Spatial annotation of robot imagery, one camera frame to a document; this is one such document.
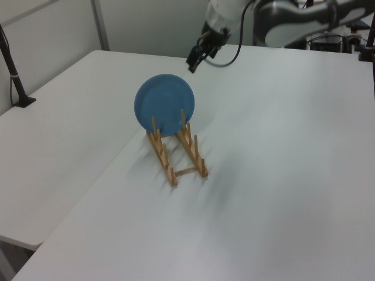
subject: wooden peg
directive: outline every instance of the wooden peg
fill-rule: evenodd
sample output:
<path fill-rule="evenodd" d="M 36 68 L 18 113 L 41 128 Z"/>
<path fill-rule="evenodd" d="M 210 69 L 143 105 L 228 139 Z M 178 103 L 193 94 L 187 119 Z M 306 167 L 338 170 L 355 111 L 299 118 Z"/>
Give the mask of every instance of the wooden peg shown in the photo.
<path fill-rule="evenodd" d="M 182 129 L 185 131 L 186 126 L 185 126 L 185 115 L 183 114 L 183 109 L 181 109 L 181 121 L 182 121 Z"/>
<path fill-rule="evenodd" d="M 171 182 L 173 183 L 175 181 L 175 172 L 173 171 L 173 167 L 170 168 L 171 171 Z"/>
<path fill-rule="evenodd" d="M 156 134 L 156 120 L 155 120 L 155 116 L 152 117 L 152 127 L 154 129 L 154 138 L 156 139 L 157 134 Z"/>
<path fill-rule="evenodd" d="M 168 160 L 168 154 L 166 152 L 166 145 L 165 145 L 165 143 L 163 143 L 163 153 L 164 153 L 165 168 L 168 169 L 169 160 Z"/>
<path fill-rule="evenodd" d="M 194 150 L 195 150 L 195 159 L 198 160 L 198 137 L 194 135 Z"/>
<path fill-rule="evenodd" d="M 162 138 L 160 136 L 160 130 L 158 129 L 156 131 L 156 141 L 157 141 L 157 144 L 159 146 L 159 153 L 162 154 L 163 153 L 163 143 L 162 143 Z"/>
<path fill-rule="evenodd" d="M 204 165 L 204 159 L 202 158 L 202 161 L 200 163 L 202 165 L 202 174 L 205 172 L 205 165 Z"/>
<path fill-rule="evenodd" d="M 190 122 L 187 123 L 187 143 L 192 145 L 192 132 L 190 131 Z"/>

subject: white wall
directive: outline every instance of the white wall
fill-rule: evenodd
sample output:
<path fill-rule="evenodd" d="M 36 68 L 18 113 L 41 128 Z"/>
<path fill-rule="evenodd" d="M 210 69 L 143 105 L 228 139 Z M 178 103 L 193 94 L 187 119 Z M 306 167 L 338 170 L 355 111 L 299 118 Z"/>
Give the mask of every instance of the white wall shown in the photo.
<path fill-rule="evenodd" d="M 100 50 L 90 0 L 59 0 L 11 23 L 4 31 L 27 94 L 89 52 Z M 0 56 L 0 115 L 10 107 L 9 72 Z"/>
<path fill-rule="evenodd" d="M 101 0 L 111 51 L 188 56 L 204 24 L 208 0 Z M 239 34 L 230 39 L 238 44 Z M 244 44 L 252 45 L 248 11 Z"/>
<path fill-rule="evenodd" d="M 0 0 L 0 23 L 4 23 L 31 9 L 48 3 L 49 0 Z"/>

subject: plate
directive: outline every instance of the plate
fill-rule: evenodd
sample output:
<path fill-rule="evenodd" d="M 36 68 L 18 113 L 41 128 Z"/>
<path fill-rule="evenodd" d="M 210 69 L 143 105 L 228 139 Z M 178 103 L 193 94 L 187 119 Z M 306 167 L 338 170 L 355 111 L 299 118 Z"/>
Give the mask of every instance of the plate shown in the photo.
<path fill-rule="evenodd" d="M 194 94 L 188 83 L 172 74 L 151 77 L 139 88 L 134 101 L 135 116 L 143 128 L 154 132 L 152 117 L 161 135 L 168 136 L 182 129 L 181 109 L 185 122 L 194 112 Z"/>

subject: white table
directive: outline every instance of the white table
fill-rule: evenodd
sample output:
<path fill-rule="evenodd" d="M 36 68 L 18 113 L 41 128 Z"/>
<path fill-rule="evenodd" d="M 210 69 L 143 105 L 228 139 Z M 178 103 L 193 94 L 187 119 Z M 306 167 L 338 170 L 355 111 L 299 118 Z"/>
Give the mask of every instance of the white table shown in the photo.
<path fill-rule="evenodd" d="M 0 240 L 36 249 L 139 128 L 134 97 L 184 59 L 92 52 L 0 117 Z"/>
<path fill-rule="evenodd" d="M 14 280 L 372 280 L 372 65 L 244 47 L 183 78 L 208 179 L 172 189 L 137 130 Z"/>

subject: black cable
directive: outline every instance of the black cable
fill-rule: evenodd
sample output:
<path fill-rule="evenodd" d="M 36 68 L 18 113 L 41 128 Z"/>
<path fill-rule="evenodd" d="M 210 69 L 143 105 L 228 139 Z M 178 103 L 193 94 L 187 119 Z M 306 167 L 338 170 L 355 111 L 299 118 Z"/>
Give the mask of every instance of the black cable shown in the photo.
<path fill-rule="evenodd" d="M 14 107 L 14 103 L 13 103 L 13 97 L 12 97 L 12 76 L 11 76 L 11 90 L 10 90 L 10 96 L 11 96 L 11 104 L 12 104 L 12 107 Z"/>
<path fill-rule="evenodd" d="M 244 21 L 245 21 L 245 14 L 246 14 L 246 10 L 247 8 L 253 4 L 256 0 L 252 0 L 250 1 L 246 7 L 244 8 L 244 11 L 242 12 L 242 17 L 241 17 L 241 28 L 240 28 L 240 42 L 238 43 L 238 49 L 237 49 L 237 53 L 236 55 L 234 56 L 234 58 L 226 63 L 226 64 L 216 64 L 216 63 L 213 63 L 212 61 L 209 61 L 209 60 L 204 60 L 206 63 L 208 63 L 209 65 L 211 66 L 215 66 L 215 67 L 226 67 L 226 66 L 229 66 L 231 65 L 232 63 L 235 62 L 235 60 L 237 59 L 238 55 L 240 54 L 241 52 L 241 47 L 242 47 L 242 39 L 243 39 L 243 34 L 244 34 Z"/>
<path fill-rule="evenodd" d="M 310 40 L 307 41 L 307 44 L 313 42 L 313 41 L 316 41 L 316 40 L 319 40 L 319 39 L 324 39 L 324 38 L 330 38 L 330 37 L 340 37 L 340 38 L 344 38 L 344 36 L 341 36 L 341 35 L 323 35 L 323 36 L 318 36 L 318 37 L 315 37 L 315 38 L 312 38 Z"/>

